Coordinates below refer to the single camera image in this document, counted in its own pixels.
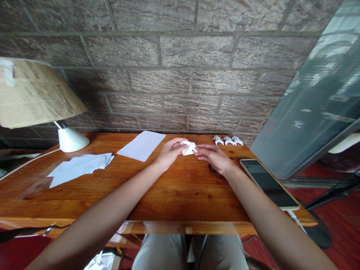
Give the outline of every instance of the wooden desk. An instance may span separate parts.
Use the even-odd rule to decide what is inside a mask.
[[[117,155],[134,133],[88,133],[90,144],[74,153],[57,151],[39,158],[0,181],[0,227],[42,227],[71,224],[83,212],[121,186],[158,156],[164,142],[185,137],[196,144],[213,144],[213,135],[167,134],[146,162]],[[56,145],[46,152],[57,149]],[[239,159],[256,156],[246,146],[222,146],[239,166]],[[47,175],[61,162],[83,154],[113,152],[114,160],[98,169],[49,189]],[[194,155],[180,155],[136,205],[121,234],[257,234],[227,181]],[[303,208],[294,211],[303,226],[316,221]],[[57,237],[61,230],[49,236]]]

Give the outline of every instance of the leg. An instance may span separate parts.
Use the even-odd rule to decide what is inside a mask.
[[[249,270],[239,235],[195,235],[194,238],[195,249],[199,250],[195,270]]]
[[[186,270],[185,237],[180,234],[146,234],[133,270]]]

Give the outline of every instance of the newspaper lamp shade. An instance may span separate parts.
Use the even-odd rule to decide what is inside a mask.
[[[0,57],[0,125],[21,128],[86,112],[50,64]]]

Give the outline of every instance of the smartphone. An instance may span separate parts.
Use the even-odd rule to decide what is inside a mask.
[[[282,210],[300,208],[293,196],[256,159],[241,159],[241,167],[258,187]]]

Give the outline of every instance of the white origami figure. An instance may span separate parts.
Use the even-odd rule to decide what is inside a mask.
[[[182,141],[182,142],[180,142],[180,144],[181,145],[183,145],[183,144],[188,145],[188,147],[185,150],[183,150],[183,156],[194,154],[193,150],[197,153],[197,151],[195,150],[196,144],[194,142]]]
[[[242,140],[240,140],[238,137],[234,136],[234,137],[232,138],[232,140],[234,141],[234,144],[235,144],[235,145],[238,143],[238,144],[241,144],[242,146],[244,146],[244,143],[243,143]]]
[[[225,145],[228,145],[228,143],[231,143],[232,145],[236,145],[236,143],[234,143],[233,140],[227,136],[224,138],[224,140],[225,140]]]
[[[222,145],[224,145],[224,142],[222,141],[222,139],[217,135],[213,138],[213,140],[215,140],[216,145],[218,145],[218,143],[221,143]]]

